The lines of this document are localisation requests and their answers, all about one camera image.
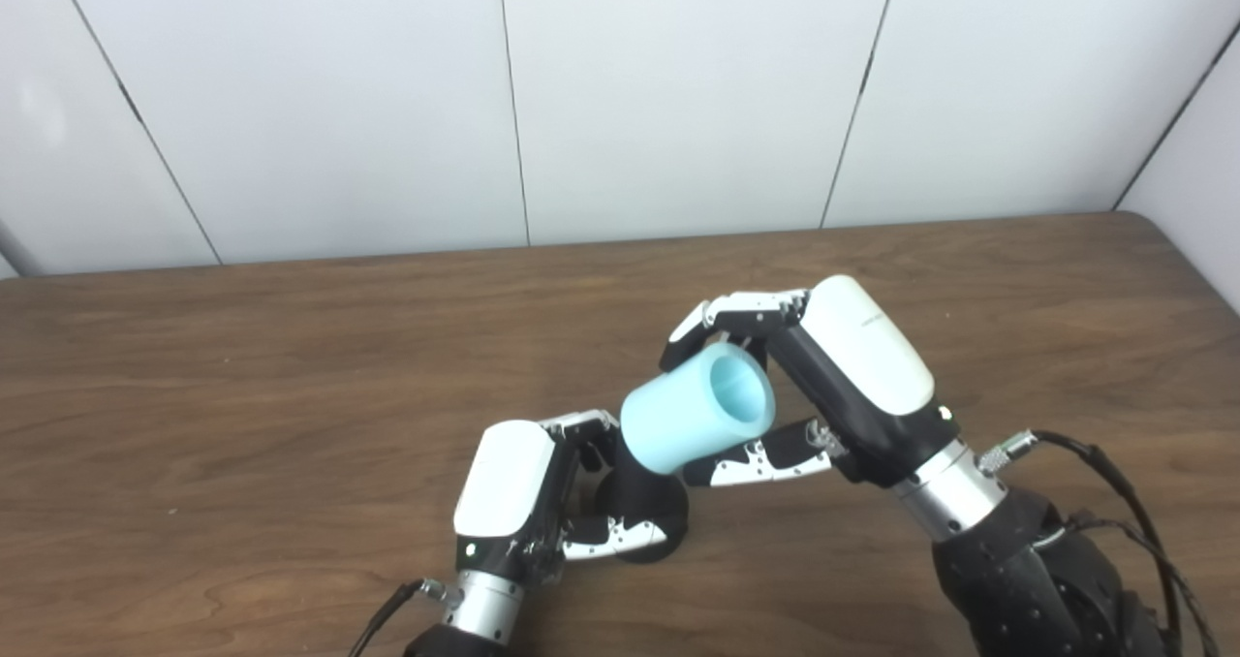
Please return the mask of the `white and black left hand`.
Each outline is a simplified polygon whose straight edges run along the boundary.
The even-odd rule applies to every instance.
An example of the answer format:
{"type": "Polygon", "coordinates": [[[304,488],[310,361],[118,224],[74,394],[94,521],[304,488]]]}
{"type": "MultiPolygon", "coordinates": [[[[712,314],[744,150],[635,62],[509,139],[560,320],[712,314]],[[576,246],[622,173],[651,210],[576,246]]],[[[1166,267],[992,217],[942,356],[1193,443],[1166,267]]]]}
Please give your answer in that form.
{"type": "Polygon", "coordinates": [[[682,486],[637,464],[606,410],[492,424],[453,511],[458,584],[432,641],[501,656],[529,591],[573,562],[665,558],[687,512],[682,486]]]}

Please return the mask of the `white and black right hand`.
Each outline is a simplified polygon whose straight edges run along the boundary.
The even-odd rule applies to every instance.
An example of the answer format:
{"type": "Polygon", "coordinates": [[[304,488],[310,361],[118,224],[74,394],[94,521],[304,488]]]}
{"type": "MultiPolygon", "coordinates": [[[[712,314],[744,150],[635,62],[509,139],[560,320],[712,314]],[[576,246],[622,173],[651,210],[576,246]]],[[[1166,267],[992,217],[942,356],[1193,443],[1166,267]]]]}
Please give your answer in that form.
{"type": "Polygon", "coordinates": [[[689,486],[776,482],[835,470],[889,490],[935,543],[973,529],[1007,497],[980,472],[916,348],[854,278],[734,293],[696,305],[670,333],[670,371],[722,335],[775,362],[818,414],[686,464],[689,486]]]}

